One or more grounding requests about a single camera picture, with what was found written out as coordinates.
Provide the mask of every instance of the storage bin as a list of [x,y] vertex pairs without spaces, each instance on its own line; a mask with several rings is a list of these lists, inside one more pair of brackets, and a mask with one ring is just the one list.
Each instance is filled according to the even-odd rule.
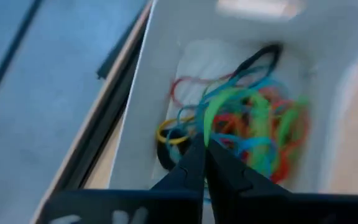
[[199,57],[210,55],[200,50],[217,48],[215,52],[219,52],[225,44],[230,47],[224,52],[241,54],[237,51],[245,49],[238,57],[221,56],[225,65],[215,71],[215,77],[224,75],[223,70],[234,70],[264,44],[282,42],[284,54],[277,78],[289,86],[293,95],[308,96],[311,120],[308,141],[285,187],[294,192],[324,190],[335,157],[340,96],[347,91],[344,87],[350,80],[351,67],[358,62],[358,1],[303,0],[301,5],[292,18],[264,19],[220,13],[216,0],[155,1],[124,116],[110,188],[149,189],[162,178],[163,173],[156,174],[155,168],[155,130],[173,113],[168,97],[172,81],[180,75],[192,75],[185,74],[189,70],[181,65],[192,47]]

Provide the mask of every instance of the tangled rubber bands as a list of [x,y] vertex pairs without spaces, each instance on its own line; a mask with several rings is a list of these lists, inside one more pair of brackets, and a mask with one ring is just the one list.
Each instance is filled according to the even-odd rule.
[[[271,78],[282,53],[282,45],[262,48],[243,62],[232,74],[216,80],[182,77],[176,80],[170,95],[181,107],[176,119],[164,121],[157,130],[157,155],[165,169],[172,169],[186,153],[196,133],[204,134],[205,146],[217,141],[238,159],[260,174],[278,183],[288,177],[308,130],[308,102],[289,99],[283,84]],[[271,54],[270,65],[252,67],[261,56]],[[265,75],[247,85],[239,80]],[[175,97],[181,82],[207,85],[197,105],[183,105]],[[222,83],[210,90],[212,85]],[[182,118],[185,110],[194,116]]]

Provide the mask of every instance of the blue surface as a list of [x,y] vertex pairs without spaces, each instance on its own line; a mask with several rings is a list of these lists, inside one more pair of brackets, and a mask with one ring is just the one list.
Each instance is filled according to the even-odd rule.
[[[0,0],[0,60],[31,1]],[[144,0],[48,0],[0,86],[0,223],[28,223]]]

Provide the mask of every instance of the white bin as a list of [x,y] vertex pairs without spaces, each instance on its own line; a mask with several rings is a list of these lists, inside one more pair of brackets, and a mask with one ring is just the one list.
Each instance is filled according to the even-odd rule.
[[[296,192],[324,190],[335,156],[340,95],[346,91],[344,86],[351,67],[358,62],[358,1],[304,0],[303,10],[288,21],[230,16],[219,13],[216,5],[216,0],[154,2],[126,108],[110,188],[151,187],[157,160],[155,130],[167,117],[168,93],[179,73],[179,61],[189,45],[208,40],[254,45],[256,50],[264,43],[281,41],[285,51],[296,52],[291,55],[295,56],[294,60],[299,57],[307,64],[307,71],[300,73],[291,67],[298,62],[287,61],[289,66],[285,71],[290,75],[283,77],[284,83],[303,80],[302,84],[292,83],[293,89],[300,85],[311,105],[308,142],[294,170],[294,178],[286,187]],[[233,62],[226,69],[234,70],[239,62]]]

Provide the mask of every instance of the yellow rubber band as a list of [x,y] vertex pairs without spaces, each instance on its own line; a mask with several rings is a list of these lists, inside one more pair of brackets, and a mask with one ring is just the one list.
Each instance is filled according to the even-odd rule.
[[[185,122],[185,121],[191,121],[192,119],[194,119],[194,116],[181,118],[180,121]],[[163,142],[163,143],[165,143],[167,141],[167,139],[161,135],[161,131],[168,125],[174,123],[175,121],[176,121],[176,119],[168,119],[168,120],[164,121],[162,124],[160,124],[160,126],[157,129],[156,135],[155,135],[158,141]],[[178,139],[170,139],[169,144],[177,145],[177,144],[180,144],[180,143],[186,141],[188,138],[189,138],[189,136],[185,136],[185,137],[178,138]]]

